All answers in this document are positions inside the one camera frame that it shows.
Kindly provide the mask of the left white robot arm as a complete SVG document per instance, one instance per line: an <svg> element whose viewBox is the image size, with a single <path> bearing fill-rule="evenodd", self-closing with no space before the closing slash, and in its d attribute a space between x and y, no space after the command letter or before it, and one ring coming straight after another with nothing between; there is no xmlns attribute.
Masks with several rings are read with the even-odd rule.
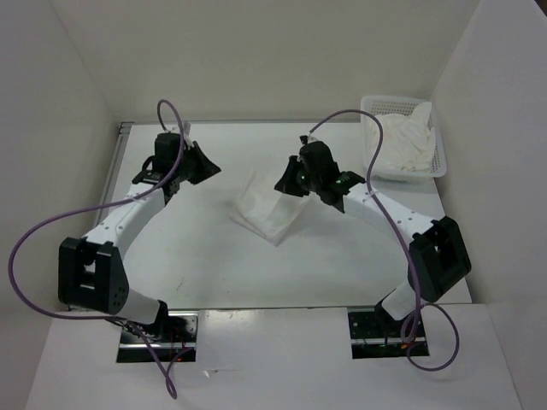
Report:
<svg viewBox="0 0 547 410"><path fill-rule="evenodd" d="M123 260L133 241L179 192L220 172L187 132L157 135L154 154L133 178L122 204L81 238L68 237L58 253L60 302L134 323L151 341L177 324L161 300L132 290Z"/></svg>

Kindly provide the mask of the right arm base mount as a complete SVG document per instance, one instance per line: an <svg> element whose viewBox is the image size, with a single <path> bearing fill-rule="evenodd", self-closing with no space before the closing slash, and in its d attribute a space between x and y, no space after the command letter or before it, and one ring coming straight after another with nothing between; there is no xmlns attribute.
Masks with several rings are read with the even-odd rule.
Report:
<svg viewBox="0 0 547 410"><path fill-rule="evenodd" d="M371 307L350 309L347 316L354 360L406 356L409 344L400 337L401 322L382 326Z"/></svg>

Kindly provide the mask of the white pleated skirt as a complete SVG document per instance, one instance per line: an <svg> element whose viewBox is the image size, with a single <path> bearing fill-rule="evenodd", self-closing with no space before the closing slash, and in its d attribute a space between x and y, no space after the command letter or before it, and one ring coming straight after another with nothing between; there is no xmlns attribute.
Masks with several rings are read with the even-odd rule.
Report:
<svg viewBox="0 0 547 410"><path fill-rule="evenodd" d="M308 205L308 196L282 194L274 189L273 173L251 170L234 200L232 221L278 246L291 224Z"/></svg>

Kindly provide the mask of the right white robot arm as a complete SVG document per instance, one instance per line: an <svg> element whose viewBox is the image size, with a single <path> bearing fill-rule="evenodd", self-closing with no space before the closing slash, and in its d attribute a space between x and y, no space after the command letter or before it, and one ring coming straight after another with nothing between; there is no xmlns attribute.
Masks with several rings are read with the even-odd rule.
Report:
<svg viewBox="0 0 547 410"><path fill-rule="evenodd" d="M471 271L471 261L455 220L435 220L380 193L365 178L342 172L328 146L303 137L297 155L274 186L286 195L315 193L328 206L393 237L408 262L407 278L379 303L378 332L395 335L406 317L425 302L437 302Z"/></svg>

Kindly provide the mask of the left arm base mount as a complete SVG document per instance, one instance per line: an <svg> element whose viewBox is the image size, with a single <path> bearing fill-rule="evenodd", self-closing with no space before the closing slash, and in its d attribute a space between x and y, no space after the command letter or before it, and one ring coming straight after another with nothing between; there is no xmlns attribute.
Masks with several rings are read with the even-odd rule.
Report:
<svg viewBox="0 0 547 410"><path fill-rule="evenodd" d="M160 337L147 336L151 347L160 362L195 362L197 354L198 311L170 310L169 317L174 322L174 329ZM153 358L143 339L130 330L123 329L118 345L116 362L150 363Z"/></svg>

